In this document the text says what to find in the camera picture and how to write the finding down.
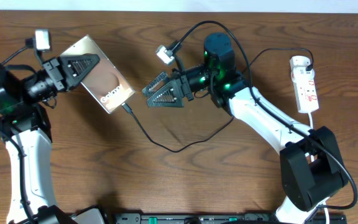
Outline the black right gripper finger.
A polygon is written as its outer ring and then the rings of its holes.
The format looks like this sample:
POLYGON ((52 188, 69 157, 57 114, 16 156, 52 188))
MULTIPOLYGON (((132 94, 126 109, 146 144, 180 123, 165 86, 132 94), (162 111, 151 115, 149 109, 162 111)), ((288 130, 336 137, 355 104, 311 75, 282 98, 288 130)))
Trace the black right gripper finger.
POLYGON ((182 108, 183 92, 181 90, 181 82, 178 79, 171 80, 147 99, 147 106, 156 107, 174 107, 182 108))
POLYGON ((142 94, 144 96, 151 96, 166 83, 169 82, 169 77, 165 71, 160 72, 156 78, 154 78, 149 84, 147 84, 143 90, 142 94))

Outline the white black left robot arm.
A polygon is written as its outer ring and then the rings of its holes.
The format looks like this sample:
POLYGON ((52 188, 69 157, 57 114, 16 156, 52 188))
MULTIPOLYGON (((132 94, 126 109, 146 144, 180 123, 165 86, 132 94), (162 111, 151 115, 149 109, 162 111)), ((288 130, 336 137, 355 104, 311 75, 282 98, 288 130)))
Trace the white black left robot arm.
POLYGON ((51 124, 43 105, 76 88, 99 63, 96 54, 60 56, 36 72, 0 63, 0 137, 11 163, 7 223, 104 223, 99 210, 70 215, 57 206, 50 171, 51 124))

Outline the Galaxy S25 Ultra smartphone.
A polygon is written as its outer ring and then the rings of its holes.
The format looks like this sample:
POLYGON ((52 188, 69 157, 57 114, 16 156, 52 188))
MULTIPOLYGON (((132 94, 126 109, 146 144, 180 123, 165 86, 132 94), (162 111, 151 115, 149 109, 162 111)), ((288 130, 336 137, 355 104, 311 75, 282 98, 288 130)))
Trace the Galaxy S25 Ultra smartphone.
POLYGON ((84 36, 61 53, 62 56, 84 54, 96 54, 99 63, 81 84, 105 112, 111 114, 134 95, 135 90, 90 35, 84 36))

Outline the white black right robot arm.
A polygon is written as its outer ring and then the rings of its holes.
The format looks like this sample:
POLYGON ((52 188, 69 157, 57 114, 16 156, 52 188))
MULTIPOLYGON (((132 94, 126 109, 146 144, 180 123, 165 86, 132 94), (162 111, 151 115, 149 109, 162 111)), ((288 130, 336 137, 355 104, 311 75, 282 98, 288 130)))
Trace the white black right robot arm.
POLYGON ((286 197, 275 218, 282 223, 310 221, 350 181, 333 132, 299 123, 267 101, 237 70, 225 33, 208 35, 203 50, 201 65, 178 65, 170 76, 161 72, 150 82, 142 90, 147 106, 181 108, 184 98, 193 100, 196 92, 207 90, 217 108, 249 125, 279 154, 286 197))

